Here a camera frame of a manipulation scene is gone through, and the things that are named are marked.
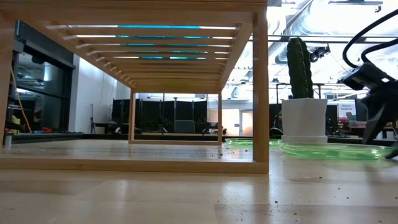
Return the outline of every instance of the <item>pillar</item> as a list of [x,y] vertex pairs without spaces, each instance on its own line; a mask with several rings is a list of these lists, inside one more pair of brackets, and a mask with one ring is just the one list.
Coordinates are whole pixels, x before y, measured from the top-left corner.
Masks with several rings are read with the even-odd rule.
[[4,137],[8,89],[10,84],[12,50],[14,48],[15,20],[0,13],[0,143]]
[[218,92],[218,144],[223,144],[223,97],[221,91]]
[[129,144],[134,140],[134,129],[136,125],[136,93],[130,91],[130,113],[129,113]]
[[267,35],[266,12],[257,12],[253,17],[253,160],[266,163],[269,162]]

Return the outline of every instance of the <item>cactus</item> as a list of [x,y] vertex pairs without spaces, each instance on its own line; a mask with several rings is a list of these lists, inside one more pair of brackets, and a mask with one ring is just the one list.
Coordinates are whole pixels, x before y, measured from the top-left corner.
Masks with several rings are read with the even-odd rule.
[[291,38],[287,44],[287,65],[293,98],[313,98],[310,52],[298,37]]

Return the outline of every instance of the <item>wooden slat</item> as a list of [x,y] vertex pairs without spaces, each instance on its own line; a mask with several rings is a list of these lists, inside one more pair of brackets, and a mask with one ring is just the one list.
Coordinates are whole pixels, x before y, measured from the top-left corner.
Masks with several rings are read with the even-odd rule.
[[32,26],[33,28],[35,28],[36,30],[38,30],[39,32],[43,33],[44,35],[46,35],[47,37],[51,38],[52,40],[56,41],[58,44],[62,45],[63,47],[65,47],[66,49],[70,50],[73,53],[78,54],[81,58],[85,59],[87,62],[93,64],[94,66],[96,66],[97,68],[99,68],[100,70],[102,70],[103,72],[107,73],[108,75],[111,75],[112,77],[114,77],[115,79],[117,79],[118,81],[120,81],[121,83],[125,84],[126,86],[131,86],[132,84],[126,82],[125,80],[123,80],[122,78],[120,78],[120,76],[118,75],[119,70],[115,69],[111,71],[111,66],[104,66],[106,64],[108,64],[108,62],[106,60],[102,60],[102,61],[96,61],[95,58],[87,56],[87,51],[85,49],[77,49],[74,42],[70,41],[70,40],[65,40],[64,37],[65,36],[69,36],[70,34],[65,34],[65,33],[61,33],[58,31],[54,31],[54,30],[48,30],[47,28],[45,28],[46,26],[53,26],[54,23],[53,22],[49,22],[49,21],[25,21],[28,25]]
[[[63,18],[58,18],[56,21],[58,24],[62,25],[99,25],[98,21],[83,21],[83,20],[78,20],[78,19],[63,19]],[[100,25],[131,25],[132,22],[130,21],[101,21]],[[236,23],[229,23],[229,22],[200,22],[200,21],[134,21],[134,25],[165,25],[165,26],[214,26],[214,27],[231,27],[235,28]]]
[[141,60],[141,59],[131,59],[131,58],[114,58],[111,60],[112,64],[118,65],[224,65],[224,60]]
[[197,73],[197,74],[209,74],[209,73],[221,73],[221,69],[214,69],[214,68],[199,68],[199,69],[183,69],[183,68],[152,68],[152,67],[147,67],[147,68],[126,68],[123,69],[124,73],[151,73],[151,72],[157,72],[157,73],[162,73],[162,72],[174,72],[174,73]]
[[129,107],[129,144],[134,140],[136,127],[136,93],[130,91],[130,107]]
[[150,19],[151,16],[156,16],[156,13],[150,13],[150,10],[153,11],[166,11],[166,10],[176,10],[181,12],[187,11],[202,11],[203,12],[203,20],[206,19],[206,12],[209,10],[212,11],[229,11],[229,12],[254,12],[259,9],[265,9],[267,3],[264,1],[262,3],[258,2],[201,2],[201,1],[126,1],[126,0],[90,0],[90,1],[82,1],[82,0],[63,0],[63,1],[53,1],[53,0],[23,0],[23,1],[9,1],[9,0],[1,0],[0,1],[0,9],[14,9],[14,10],[31,10],[37,12],[37,16],[43,16],[41,10],[49,11],[49,12],[59,12],[62,10],[70,9],[71,16],[75,16],[77,18],[80,17],[81,14],[76,12],[77,9],[81,11],[89,11],[90,9],[95,7],[95,9],[104,10],[107,9],[108,13],[103,14],[103,16],[112,16],[117,14],[123,10],[138,12],[149,11],[148,14],[143,14],[142,16],[146,16],[147,19]]
[[[148,0],[148,1],[160,1],[160,2],[167,2],[170,0]],[[190,2],[190,1],[198,1],[198,0],[180,0],[181,2]],[[250,3],[266,3],[267,0],[201,0],[202,2],[230,2],[235,3],[235,2],[250,2]]]
[[206,45],[231,45],[232,40],[228,39],[135,39],[124,37],[90,37],[79,38],[85,44],[206,44]]
[[218,109],[217,109],[217,126],[218,126],[218,145],[221,146],[223,144],[223,95],[222,90],[218,92]]
[[136,86],[134,87],[134,91],[137,93],[205,93],[205,94],[217,94],[219,90],[216,89],[216,86],[208,86],[204,88],[203,86],[199,87],[180,87],[175,88],[174,86]]
[[123,70],[124,72],[134,71],[135,69],[145,69],[145,70],[152,70],[152,69],[189,69],[195,72],[199,72],[200,70],[213,70],[217,69],[220,70],[223,68],[222,65],[139,65],[139,64],[124,64],[118,67],[119,69]]
[[9,96],[12,49],[14,47],[15,21],[0,12],[0,142],[4,137],[7,100]]
[[229,75],[234,69],[236,62],[238,62],[244,47],[246,46],[251,34],[252,24],[242,24],[237,30],[237,38],[234,44],[231,46],[232,50],[229,55],[228,63],[226,64],[224,71],[220,78],[220,90],[222,90],[228,81]]
[[134,140],[132,144],[161,144],[183,146],[217,146],[217,141],[165,141],[165,140]]
[[159,52],[169,51],[204,51],[204,52],[229,52],[229,47],[128,47],[114,45],[91,45],[89,51],[136,51],[136,50],[156,50]]
[[109,54],[101,53],[101,55],[106,56],[106,58],[109,60],[112,60],[113,57],[193,57],[193,58],[204,57],[208,59],[216,59],[216,58],[227,59],[228,56],[227,54],[158,54],[158,53],[150,53],[150,54],[116,53],[116,54],[111,54],[112,57],[109,57]]
[[105,57],[130,57],[130,56],[153,56],[157,54],[166,54],[166,57],[213,57],[213,58],[228,58],[229,54],[216,54],[216,53],[192,53],[194,51],[188,53],[170,53],[170,52],[97,52],[96,54],[101,54]]
[[0,169],[261,174],[264,173],[266,167],[268,164],[259,162],[0,158]]
[[218,80],[220,77],[219,73],[125,73],[128,77],[132,78],[135,82],[139,82],[142,79],[148,80],[151,79],[151,82],[155,81],[153,79],[165,79],[165,78],[186,78],[186,79],[195,79],[195,80]]
[[73,35],[147,35],[147,36],[200,36],[200,37],[232,37],[235,30],[229,29],[144,29],[144,28],[66,28]]
[[148,78],[137,78],[136,86],[139,87],[141,84],[145,84],[147,86],[174,86],[176,88],[180,88],[182,85],[186,87],[190,86],[208,86],[213,85],[216,86],[218,83],[216,80],[197,80],[194,83],[192,79],[189,78],[157,78],[157,79],[148,79]]
[[253,20],[253,160],[256,162],[269,161],[267,31],[266,12],[258,12]]

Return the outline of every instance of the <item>sign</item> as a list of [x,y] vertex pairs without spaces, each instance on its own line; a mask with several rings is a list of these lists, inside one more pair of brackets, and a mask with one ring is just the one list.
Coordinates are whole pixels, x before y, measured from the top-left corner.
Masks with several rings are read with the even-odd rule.
[[338,117],[339,118],[347,118],[347,113],[351,113],[351,115],[356,115],[356,110],[355,110],[355,103],[338,103],[337,104],[338,108]]

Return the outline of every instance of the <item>white planter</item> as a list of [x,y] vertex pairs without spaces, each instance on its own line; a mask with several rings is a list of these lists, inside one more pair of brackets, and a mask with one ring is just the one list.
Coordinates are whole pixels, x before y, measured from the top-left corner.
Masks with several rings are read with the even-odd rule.
[[282,102],[282,126],[286,143],[327,143],[326,99],[292,99]]

